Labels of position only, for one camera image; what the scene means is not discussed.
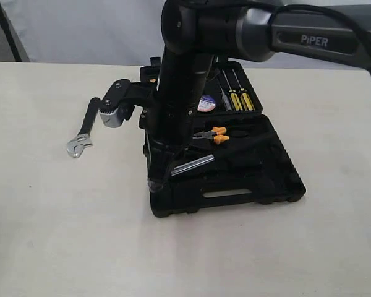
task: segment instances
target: black tool case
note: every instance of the black tool case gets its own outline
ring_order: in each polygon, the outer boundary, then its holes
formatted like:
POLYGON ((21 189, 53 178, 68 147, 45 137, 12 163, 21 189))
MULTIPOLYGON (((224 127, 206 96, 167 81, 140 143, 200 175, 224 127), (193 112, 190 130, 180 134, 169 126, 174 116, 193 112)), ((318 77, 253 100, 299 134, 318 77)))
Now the black tool case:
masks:
MULTIPOLYGON (((158 79, 159 71, 158 63, 141 68, 141 81, 158 79)), ((260 100, 239 63, 213 64, 204 95, 214 98, 216 108, 195 116, 194 132, 226 127, 230 140, 216 145, 208 139, 193 139, 190 147, 175 161, 174 166, 202 158, 216 150, 226 150, 229 145, 243 146, 255 136, 275 131, 270 120, 262 114, 260 100), (220 70, 226 71, 231 87, 236 88, 239 84, 235 80, 233 69, 242 87, 248 91, 255 110, 225 110, 220 85, 226 93, 229 89, 220 70)), ((148 155, 147 145, 144 146, 144 154, 148 155)), ((295 202, 301 199, 305 192, 303 182, 275 134, 268 141, 250 150, 170 177, 163 190, 150 193, 150 202, 156 217, 167 217, 173 213, 194 213, 202 207, 246 202, 295 202)))

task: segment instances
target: white table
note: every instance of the white table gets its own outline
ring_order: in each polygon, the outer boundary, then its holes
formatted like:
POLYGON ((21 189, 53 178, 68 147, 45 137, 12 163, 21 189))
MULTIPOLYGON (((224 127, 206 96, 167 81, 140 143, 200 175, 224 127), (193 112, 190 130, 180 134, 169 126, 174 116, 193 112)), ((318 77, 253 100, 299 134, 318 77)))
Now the white table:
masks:
POLYGON ((64 149, 89 99, 138 73, 0 63, 0 297, 371 296, 368 73, 248 70, 307 195, 165 219, 140 110, 64 149))

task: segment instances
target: robotic arm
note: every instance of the robotic arm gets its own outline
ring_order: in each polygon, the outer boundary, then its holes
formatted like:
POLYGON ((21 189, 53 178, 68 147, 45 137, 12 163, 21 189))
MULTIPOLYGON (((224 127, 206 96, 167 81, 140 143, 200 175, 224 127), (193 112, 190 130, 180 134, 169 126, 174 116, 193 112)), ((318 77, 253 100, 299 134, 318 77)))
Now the robotic arm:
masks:
POLYGON ((163 8, 160 78, 140 119, 151 192, 159 191, 192 138, 193 115, 214 56, 264 62, 286 52, 371 72, 371 5, 278 9, 257 2, 211 2, 167 0, 163 8))

